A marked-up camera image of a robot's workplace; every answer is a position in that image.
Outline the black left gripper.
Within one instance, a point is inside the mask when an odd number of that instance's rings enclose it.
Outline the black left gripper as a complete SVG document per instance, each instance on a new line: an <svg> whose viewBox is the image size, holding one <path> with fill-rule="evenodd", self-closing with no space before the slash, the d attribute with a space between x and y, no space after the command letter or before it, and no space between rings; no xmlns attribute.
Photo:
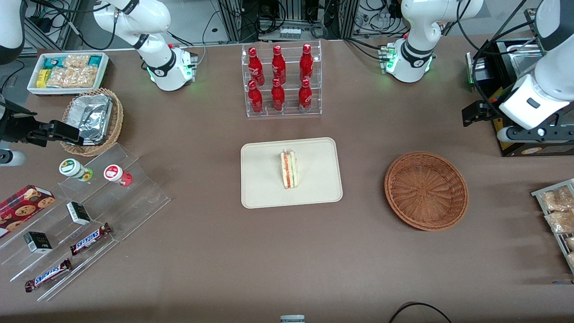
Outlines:
<svg viewBox="0 0 574 323"><path fill-rule="evenodd" d="M494 128L513 127L515 122L500 110L500 104L485 101L475 101L467 106L467 112L462 113L463 127L469 127L480 118L492 118Z"/></svg>

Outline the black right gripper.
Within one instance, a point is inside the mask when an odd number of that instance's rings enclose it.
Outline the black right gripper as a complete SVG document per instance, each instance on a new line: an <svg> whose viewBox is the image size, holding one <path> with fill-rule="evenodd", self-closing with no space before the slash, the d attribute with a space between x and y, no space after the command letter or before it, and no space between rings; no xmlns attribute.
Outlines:
<svg viewBox="0 0 574 323"><path fill-rule="evenodd" d="M50 134L45 126L37 126L36 112L31 112L13 102L1 103L1 140L22 142L46 147L50 138L73 145L84 145L80 130L58 120L50 121Z"/></svg>

